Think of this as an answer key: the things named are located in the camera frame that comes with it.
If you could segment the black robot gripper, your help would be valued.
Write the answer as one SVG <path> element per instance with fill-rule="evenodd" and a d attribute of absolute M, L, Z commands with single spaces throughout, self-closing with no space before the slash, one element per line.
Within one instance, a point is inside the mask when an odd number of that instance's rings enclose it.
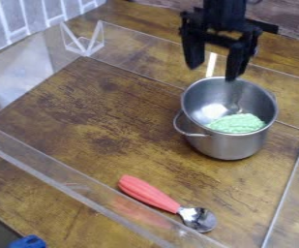
<path fill-rule="evenodd" d="M 193 70 L 204 62 L 204 44 L 228 47 L 225 81 L 245 71 L 257 53 L 261 29 L 247 22 L 245 0 L 203 0 L 203 7 L 180 13 L 180 36 L 187 66 Z"/>

